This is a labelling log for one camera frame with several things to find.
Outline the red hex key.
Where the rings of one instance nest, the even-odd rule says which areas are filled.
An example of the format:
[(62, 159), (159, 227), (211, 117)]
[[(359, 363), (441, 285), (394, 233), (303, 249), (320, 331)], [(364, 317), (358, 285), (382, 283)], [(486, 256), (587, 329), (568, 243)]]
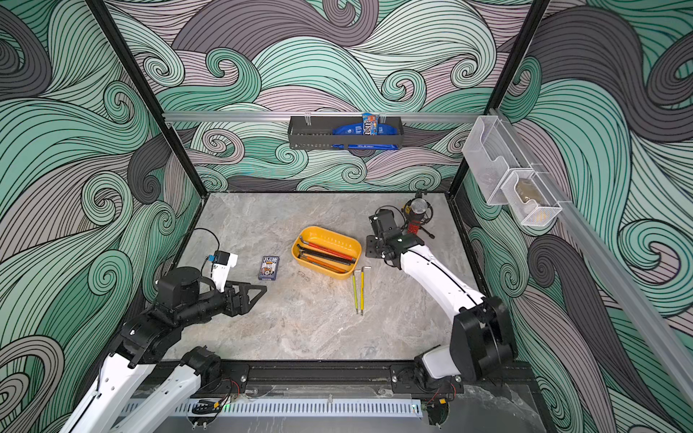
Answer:
[(304, 241), (302, 236), (299, 236), (299, 240), (301, 243), (303, 243), (303, 245), (307, 245), (307, 247), (310, 247), (314, 250), (318, 250), (318, 251), (324, 252), (326, 254), (331, 254), (333, 256), (337, 256), (337, 257), (340, 257), (340, 258), (345, 259), (345, 260), (349, 260), (352, 263), (356, 260), (355, 257), (352, 257), (348, 254), (343, 254), (341, 252), (335, 251), (335, 250), (330, 249), (328, 247), (320, 246), (320, 245), (317, 245), (317, 244), (309, 242), (309, 241)]

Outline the black hex key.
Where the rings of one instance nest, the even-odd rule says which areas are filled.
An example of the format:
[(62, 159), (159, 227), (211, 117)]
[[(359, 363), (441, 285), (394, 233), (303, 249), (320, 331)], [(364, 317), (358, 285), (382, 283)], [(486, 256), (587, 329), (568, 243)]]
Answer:
[(296, 247), (298, 248), (299, 254), (306, 254), (315, 258), (324, 259), (335, 263), (341, 263), (344, 265), (351, 265), (356, 262), (355, 258), (352, 258), (350, 256), (341, 257), (335, 254), (329, 254), (321, 252), (319, 250), (303, 247), (301, 245), (296, 245)]

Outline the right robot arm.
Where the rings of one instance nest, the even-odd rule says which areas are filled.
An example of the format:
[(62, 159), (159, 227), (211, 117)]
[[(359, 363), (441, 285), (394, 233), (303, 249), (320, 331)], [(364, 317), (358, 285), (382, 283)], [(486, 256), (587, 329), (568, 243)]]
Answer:
[(476, 382), (518, 357), (509, 308), (464, 283), (418, 236), (384, 234), (366, 238), (366, 256), (405, 272), (437, 301), (451, 323), (449, 344), (415, 358), (414, 380), (431, 392), (444, 382)]

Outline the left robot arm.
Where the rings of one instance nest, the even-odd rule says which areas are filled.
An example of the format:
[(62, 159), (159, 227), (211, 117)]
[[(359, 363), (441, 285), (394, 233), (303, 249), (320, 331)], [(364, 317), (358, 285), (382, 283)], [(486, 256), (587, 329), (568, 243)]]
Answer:
[(122, 414), (140, 384), (185, 328), (216, 315), (247, 314), (263, 297), (265, 285), (214, 281), (194, 267), (178, 267), (159, 279), (153, 304), (126, 321), (108, 348), (97, 379), (62, 427), (64, 432), (153, 432), (201, 388), (222, 380), (218, 355), (197, 346), (133, 412)]

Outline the blue playing cards box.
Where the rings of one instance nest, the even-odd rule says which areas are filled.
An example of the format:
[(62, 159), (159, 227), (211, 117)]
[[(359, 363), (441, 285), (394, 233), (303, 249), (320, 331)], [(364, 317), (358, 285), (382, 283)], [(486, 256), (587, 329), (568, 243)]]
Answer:
[(260, 264), (258, 272), (259, 281), (275, 281), (279, 267), (280, 257), (275, 255), (265, 255)]

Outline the yellow plastic storage box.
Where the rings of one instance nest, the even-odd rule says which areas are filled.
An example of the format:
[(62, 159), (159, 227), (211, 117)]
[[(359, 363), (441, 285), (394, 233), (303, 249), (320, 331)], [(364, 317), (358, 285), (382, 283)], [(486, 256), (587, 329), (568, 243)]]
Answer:
[(355, 238), (316, 226), (303, 229), (292, 246), (299, 265), (341, 281), (357, 270), (362, 252)]

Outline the black tripod microphone stand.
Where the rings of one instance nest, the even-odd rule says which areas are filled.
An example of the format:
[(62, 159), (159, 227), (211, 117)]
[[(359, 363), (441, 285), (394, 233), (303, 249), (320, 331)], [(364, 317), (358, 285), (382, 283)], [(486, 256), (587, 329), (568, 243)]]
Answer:
[(431, 234), (425, 226), (432, 220), (434, 211), (431, 203), (424, 198), (426, 192), (418, 191), (411, 200), (408, 200), (402, 207), (404, 215), (404, 228), (408, 233), (418, 234), (424, 232), (429, 238), (434, 239), (434, 234)]

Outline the blue snack packet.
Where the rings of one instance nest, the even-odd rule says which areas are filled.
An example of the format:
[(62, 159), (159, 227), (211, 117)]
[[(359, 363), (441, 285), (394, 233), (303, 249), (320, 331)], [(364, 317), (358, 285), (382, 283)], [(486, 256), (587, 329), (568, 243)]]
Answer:
[(339, 126), (332, 130), (332, 135), (339, 137), (336, 149), (347, 150), (395, 150), (402, 144), (402, 137), (397, 126), (383, 123), (379, 115), (365, 113), (360, 123)]

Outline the small clear bin with contents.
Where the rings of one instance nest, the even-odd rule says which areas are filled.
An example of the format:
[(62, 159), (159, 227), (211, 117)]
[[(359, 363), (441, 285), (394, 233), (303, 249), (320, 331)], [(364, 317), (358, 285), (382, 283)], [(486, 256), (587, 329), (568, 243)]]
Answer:
[(531, 169), (510, 171), (501, 190), (521, 226), (545, 228), (561, 213), (554, 195)]

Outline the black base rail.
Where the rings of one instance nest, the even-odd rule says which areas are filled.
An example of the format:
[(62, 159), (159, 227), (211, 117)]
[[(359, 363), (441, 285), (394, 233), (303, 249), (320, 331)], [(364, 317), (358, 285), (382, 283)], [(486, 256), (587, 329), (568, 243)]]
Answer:
[(460, 375), (428, 379), (413, 360), (380, 361), (234, 361), (221, 362), (221, 376), (193, 394), (195, 398), (222, 397), (227, 393), (265, 396), (298, 388), (336, 391), (372, 391), (408, 394), (429, 399), (435, 395), (453, 397), (478, 387), (493, 395), (535, 396), (539, 386), (532, 368), (516, 362), (476, 382)]

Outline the black frame corner post left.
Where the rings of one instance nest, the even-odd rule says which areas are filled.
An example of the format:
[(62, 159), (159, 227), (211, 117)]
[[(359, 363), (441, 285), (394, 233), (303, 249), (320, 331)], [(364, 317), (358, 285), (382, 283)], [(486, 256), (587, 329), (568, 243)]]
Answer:
[(108, 11), (106, 3), (101, 0), (86, 0), (86, 5), (88, 9), (90, 9), (90, 12), (94, 16), (104, 36), (106, 36), (115, 55), (123, 65), (126, 74), (130, 77), (131, 81), (133, 81), (135, 90), (143, 100), (145, 107), (153, 117), (158, 129), (161, 131), (164, 141), (169, 145), (171, 151), (182, 166), (182, 169), (188, 175), (194, 189), (196, 189), (200, 198), (207, 198), (209, 192), (204, 186), (200, 175), (198, 175), (191, 158), (189, 158), (182, 140), (180, 140), (176, 131), (166, 124), (164, 120), (164, 110), (155, 97), (153, 90), (148, 85), (125, 38), (117, 28), (117, 24)]

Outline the black frame corner post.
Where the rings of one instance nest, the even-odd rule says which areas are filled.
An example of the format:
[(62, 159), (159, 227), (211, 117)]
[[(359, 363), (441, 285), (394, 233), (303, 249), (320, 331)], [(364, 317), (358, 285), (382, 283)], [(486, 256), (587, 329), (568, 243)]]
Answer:
[(143, 100), (145, 107), (153, 117), (158, 129), (161, 131), (164, 141), (169, 145), (171, 151), (182, 166), (182, 169), (188, 175), (194, 189), (196, 189), (200, 198), (207, 198), (209, 192), (204, 186), (200, 175), (198, 175), (191, 158), (189, 158), (182, 140), (180, 140), (176, 131), (166, 124), (164, 120), (164, 110), (155, 97), (153, 90), (148, 85), (125, 38), (117, 28), (117, 24), (108, 11), (106, 3), (101, 0), (86, 0), (86, 5), (88, 9), (90, 9), (90, 12), (94, 16), (104, 36), (106, 36), (115, 55), (123, 65), (126, 74), (130, 77), (131, 81), (133, 81), (135, 90)]
[(550, 1), (469, 1), (478, 14), (487, 22), (487, 27), (496, 35), (497, 52), (507, 54), (503, 70), (495, 69), (489, 79), (498, 78), (493, 91), (489, 88), (474, 88), (473, 96), (484, 90), (489, 96), (485, 113), (498, 109), (509, 90), (511, 81), (528, 51), (541, 19)]

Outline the black wall shelf basket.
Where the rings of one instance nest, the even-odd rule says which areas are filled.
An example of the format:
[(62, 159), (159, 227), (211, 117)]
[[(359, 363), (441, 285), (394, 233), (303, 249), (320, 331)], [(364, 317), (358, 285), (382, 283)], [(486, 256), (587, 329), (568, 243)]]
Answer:
[(296, 150), (397, 150), (404, 142), (400, 117), (292, 117), (288, 138)]

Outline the clear plastic wall bin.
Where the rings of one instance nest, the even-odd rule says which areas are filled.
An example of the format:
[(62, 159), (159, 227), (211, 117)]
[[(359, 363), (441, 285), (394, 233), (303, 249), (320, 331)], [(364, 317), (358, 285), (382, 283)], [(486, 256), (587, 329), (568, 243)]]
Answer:
[(496, 115), (476, 119), (463, 146), (463, 155), (490, 206), (506, 205), (502, 185), (512, 171), (530, 167), (514, 128)]

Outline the aluminium back rail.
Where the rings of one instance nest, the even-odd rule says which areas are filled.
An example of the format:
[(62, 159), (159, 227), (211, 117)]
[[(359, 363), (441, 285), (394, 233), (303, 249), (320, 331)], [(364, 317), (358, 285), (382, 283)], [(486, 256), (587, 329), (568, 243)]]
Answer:
[[(382, 118), (400, 117), (404, 123), (426, 124), (468, 124), (474, 123), (478, 113), (440, 113), (440, 112), (393, 112), (381, 113)], [(280, 112), (280, 111), (169, 111), (164, 112), (167, 123), (187, 122), (289, 122), (292, 117), (303, 117), (310, 121), (313, 117), (361, 117), (360, 112)]]

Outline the black frame corner post right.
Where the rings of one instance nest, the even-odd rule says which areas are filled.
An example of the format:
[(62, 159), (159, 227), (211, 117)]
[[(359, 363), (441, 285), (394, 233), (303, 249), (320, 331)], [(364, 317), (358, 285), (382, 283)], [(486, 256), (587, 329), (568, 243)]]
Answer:
[(489, 79), (498, 78), (493, 91), (489, 88), (474, 88), (473, 96), (484, 90), (489, 96), (485, 113), (498, 109), (509, 90), (511, 81), (528, 51), (541, 19), (550, 1), (469, 1), (478, 14), (487, 22), (487, 27), (496, 35), (497, 52), (507, 54), (503, 70), (495, 69)]

